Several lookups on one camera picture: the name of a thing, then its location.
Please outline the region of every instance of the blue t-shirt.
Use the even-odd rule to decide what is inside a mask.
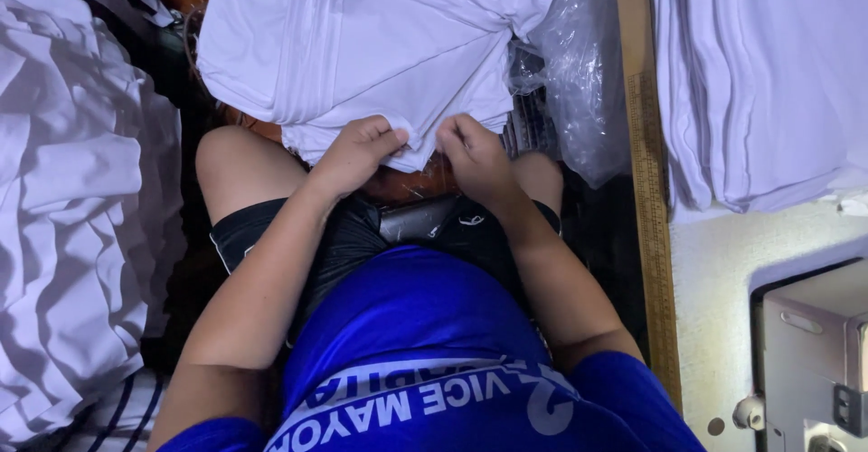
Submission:
[[[220,418],[160,452],[703,450],[644,364],[602,352],[556,372],[496,280],[414,246],[331,292],[298,337],[283,389],[274,435]]]

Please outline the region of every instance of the hand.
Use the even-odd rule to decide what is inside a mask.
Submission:
[[[500,138],[470,115],[447,118],[437,130],[437,141],[438,150],[452,164],[461,191],[496,217],[525,196],[512,175]]]
[[[362,187],[387,155],[398,156],[410,135],[393,130],[381,115],[353,120],[311,170],[307,183],[335,200]]]

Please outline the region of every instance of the forearm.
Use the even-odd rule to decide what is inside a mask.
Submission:
[[[266,369],[284,343],[334,199],[303,184],[200,316],[181,363]]]
[[[527,196],[519,198],[497,217],[549,345],[575,347],[626,332],[600,284],[551,230],[537,206]],[[638,350],[630,350],[638,356]]]

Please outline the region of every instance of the person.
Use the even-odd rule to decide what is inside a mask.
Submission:
[[[353,192],[407,141],[356,120],[305,173],[254,133],[205,135],[197,174],[231,274],[148,450],[701,450],[560,239],[557,165],[510,163],[497,135],[448,118],[438,149],[466,198],[428,242],[390,248]],[[288,335],[271,414],[265,371]]]

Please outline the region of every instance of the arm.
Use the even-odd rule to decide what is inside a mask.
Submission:
[[[331,209],[407,138],[383,117],[344,127],[193,326],[147,450],[212,418],[260,423],[259,375],[286,339]]]
[[[509,169],[497,135],[473,118],[448,118],[438,130],[462,191],[504,227],[530,304],[557,367],[569,372],[602,350],[642,359],[600,284],[551,230]]]

